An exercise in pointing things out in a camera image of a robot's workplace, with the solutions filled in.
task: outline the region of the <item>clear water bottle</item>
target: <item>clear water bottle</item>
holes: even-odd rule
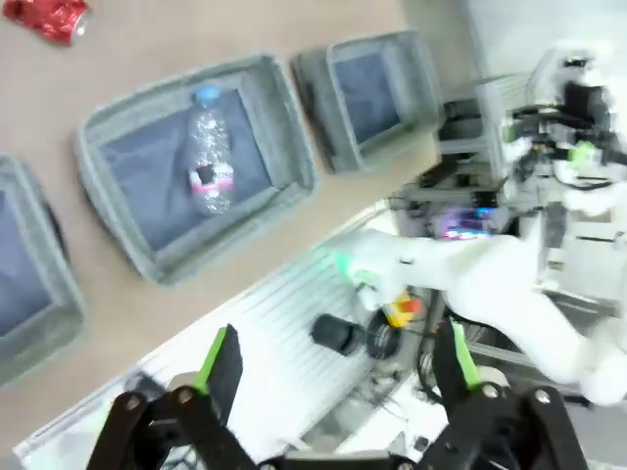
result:
[[[206,86],[194,93],[194,108],[187,129],[186,156],[189,181],[199,209],[225,213],[233,195],[233,167],[226,122],[217,108],[220,90]]]

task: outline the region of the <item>screw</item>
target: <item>screw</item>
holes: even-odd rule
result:
[[[485,395],[489,399],[495,399],[499,396],[499,391],[495,389],[492,385],[485,385],[482,390],[483,395]]]
[[[192,393],[187,389],[181,390],[178,394],[178,401],[181,403],[187,403],[190,400],[192,400]]]
[[[537,390],[536,391],[536,399],[541,404],[549,404],[551,402],[551,397],[549,397],[549,394],[546,393],[544,390]]]
[[[137,406],[139,406],[139,399],[136,396],[131,397],[126,402],[126,409],[128,411],[135,409]]]

